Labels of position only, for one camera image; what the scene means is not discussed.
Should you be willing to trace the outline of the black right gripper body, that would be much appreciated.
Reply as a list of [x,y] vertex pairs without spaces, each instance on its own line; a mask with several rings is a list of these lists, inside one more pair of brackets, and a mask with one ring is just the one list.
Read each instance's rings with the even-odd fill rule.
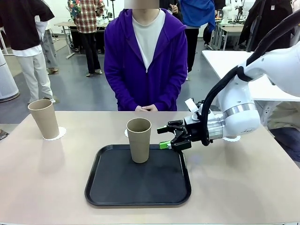
[[184,124],[191,142],[198,142],[206,139],[206,131],[203,129],[201,120],[194,120],[192,116],[187,116],[184,118]]

